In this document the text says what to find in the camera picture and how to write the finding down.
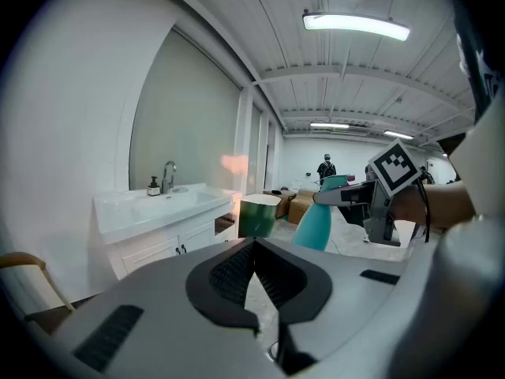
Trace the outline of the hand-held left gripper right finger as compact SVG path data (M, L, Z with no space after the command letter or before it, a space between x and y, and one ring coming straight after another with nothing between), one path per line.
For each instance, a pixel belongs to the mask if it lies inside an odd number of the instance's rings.
M417 244L407 261L381 261L271 244L324 269L332 294L318 316L290 326L299 351L315 362L303 374L386 374L425 289L434 243Z

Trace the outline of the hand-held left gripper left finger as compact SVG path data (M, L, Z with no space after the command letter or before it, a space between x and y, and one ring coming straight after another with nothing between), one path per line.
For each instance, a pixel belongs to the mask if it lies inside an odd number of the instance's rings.
M132 305L143 313L103 371L107 379L284 379L252 330L215 325L188 300L190 271L236 245L223 242L135 270L72 313L53 339L73 354L117 307Z

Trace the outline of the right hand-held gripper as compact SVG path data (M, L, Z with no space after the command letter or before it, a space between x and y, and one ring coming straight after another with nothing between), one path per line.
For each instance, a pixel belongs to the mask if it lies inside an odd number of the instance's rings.
M408 186L422 192L421 169L396 139L369 160L365 174L364 182L315 193L313 201L340 207L347 223L363 227L370 242L399 247L391 206L395 195Z

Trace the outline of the teal cleaning sponge brush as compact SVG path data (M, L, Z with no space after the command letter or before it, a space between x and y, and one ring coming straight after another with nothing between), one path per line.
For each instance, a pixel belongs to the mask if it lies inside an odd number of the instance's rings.
M354 180L355 176L353 174L327 177L317 193L341 186L348 186L349 182L353 182ZM312 250L325 251L328 240L331 237L331 209L334 207L345 208L320 205L313 202L298 224L292 244Z

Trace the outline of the person's right forearm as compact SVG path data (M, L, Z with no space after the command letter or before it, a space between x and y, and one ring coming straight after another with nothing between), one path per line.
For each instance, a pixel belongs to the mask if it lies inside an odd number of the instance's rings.
M416 186L407 186L397 193L390 207L394 219L424 226L429 210L432 226L451 228L458 223L471 220L476 215L463 181L446 185L426 185L425 193L429 208Z

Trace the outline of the large cardboard box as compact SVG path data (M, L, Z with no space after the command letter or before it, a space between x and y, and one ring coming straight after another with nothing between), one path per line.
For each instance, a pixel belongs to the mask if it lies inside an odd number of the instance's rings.
M315 191L300 189L295 198L290 202L288 222L299 224L304 214L313 203L313 195Z

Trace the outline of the cardboard box with hole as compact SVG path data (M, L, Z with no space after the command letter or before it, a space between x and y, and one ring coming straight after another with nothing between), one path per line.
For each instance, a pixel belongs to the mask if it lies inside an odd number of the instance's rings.
M289 190L277 190L277 189L270 189L270 190L264 190L263 194L271 195L274 197L278 197L280 199L279 204L277 205L277 210L276 210L276 219L283 218L289 213L289 208L290 208L290 202L296 197L296 193L289 191Z

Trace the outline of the green and white tub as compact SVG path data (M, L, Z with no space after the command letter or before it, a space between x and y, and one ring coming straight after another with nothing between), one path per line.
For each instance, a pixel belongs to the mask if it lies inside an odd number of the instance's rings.
M241 199L238 237L261 237L270 235L281 199L267 194L249 194Z

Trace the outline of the white rectangular sink basin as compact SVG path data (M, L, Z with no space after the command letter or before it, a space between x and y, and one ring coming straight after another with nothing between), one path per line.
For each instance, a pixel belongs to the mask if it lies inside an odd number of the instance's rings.
M94 198L99 243L118 280L155 261L238 237L242 193L205 183Z

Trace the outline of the chrome faucet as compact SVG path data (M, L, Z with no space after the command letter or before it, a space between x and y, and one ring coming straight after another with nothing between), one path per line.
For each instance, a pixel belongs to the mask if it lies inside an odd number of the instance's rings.
M168 193L174 187L174 174L177 167L174 161L169 160L163 167L162 193Z

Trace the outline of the wooden chair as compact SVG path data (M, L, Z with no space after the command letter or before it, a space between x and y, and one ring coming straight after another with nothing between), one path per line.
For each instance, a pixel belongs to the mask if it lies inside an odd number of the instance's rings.
M29 265L35 265L39 268L54 293L60 298L64 306L72 313L75 310L74 306L58 289L56 283L52 279L51 274L47 269L47 264L45 261L26 252L12 252L0 256L0 269Z

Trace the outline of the person's black printed t-shirt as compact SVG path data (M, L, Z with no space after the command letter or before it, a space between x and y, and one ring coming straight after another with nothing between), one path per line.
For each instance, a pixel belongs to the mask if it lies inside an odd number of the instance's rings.
M505 83L505 49L485 5L454 0L460 69L469 81L478 122Z

